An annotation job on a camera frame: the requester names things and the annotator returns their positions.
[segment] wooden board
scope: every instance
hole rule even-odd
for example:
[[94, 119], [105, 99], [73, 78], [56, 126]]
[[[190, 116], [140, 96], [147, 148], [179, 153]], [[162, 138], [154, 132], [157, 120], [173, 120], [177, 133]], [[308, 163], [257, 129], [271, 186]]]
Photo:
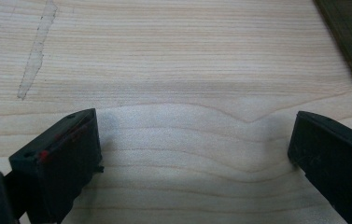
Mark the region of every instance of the wooden board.
[[299, 110], [352, 128], [310, 0], [0, 0], [0, 171], [90, 107], [106, 171], [64, 223], [344, 223], [287, 158]]

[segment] light wood surface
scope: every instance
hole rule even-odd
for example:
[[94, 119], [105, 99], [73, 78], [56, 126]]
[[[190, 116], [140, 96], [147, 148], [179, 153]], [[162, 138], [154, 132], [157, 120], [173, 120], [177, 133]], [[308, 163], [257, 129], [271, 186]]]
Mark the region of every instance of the light wood surface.
[[106, 170], [64, 223], [344, 223], [287, 158], [299, 110], [352, 128], [310, 0], [0, 1], [0, 171], [91, 107]]

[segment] red mark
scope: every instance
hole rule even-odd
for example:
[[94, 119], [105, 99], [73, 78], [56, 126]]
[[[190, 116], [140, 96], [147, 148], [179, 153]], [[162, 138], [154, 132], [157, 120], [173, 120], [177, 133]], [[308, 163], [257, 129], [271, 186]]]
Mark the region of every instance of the red mark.
[[45, 159], [47, 158], [47, 156], [49, 155], [49, 152], [47, 150], [43, 150], [39, 153], [39, 160], [41, 162], [45, 162]]

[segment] wood grain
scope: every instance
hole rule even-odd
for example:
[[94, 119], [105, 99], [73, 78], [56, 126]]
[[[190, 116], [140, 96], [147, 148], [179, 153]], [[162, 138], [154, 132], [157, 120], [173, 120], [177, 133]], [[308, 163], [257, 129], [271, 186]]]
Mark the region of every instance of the wood grain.
[[295, 115], [352, 128], [352, 75], [310, 0], [0, 0], [0, 171], [97, 108], [106, 171], [64, 223], [344, 223], [293, 168]]

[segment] workbench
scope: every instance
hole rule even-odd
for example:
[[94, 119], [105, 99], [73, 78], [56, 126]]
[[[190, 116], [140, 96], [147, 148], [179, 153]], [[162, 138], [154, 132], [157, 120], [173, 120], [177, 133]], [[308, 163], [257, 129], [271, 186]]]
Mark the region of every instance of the workbench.
[[299, 110], [352, 128], [311, 0], [0, 0], [0, 171], [92, 107], [105, 172], [63, 223], [345, 223], [287, 157]]

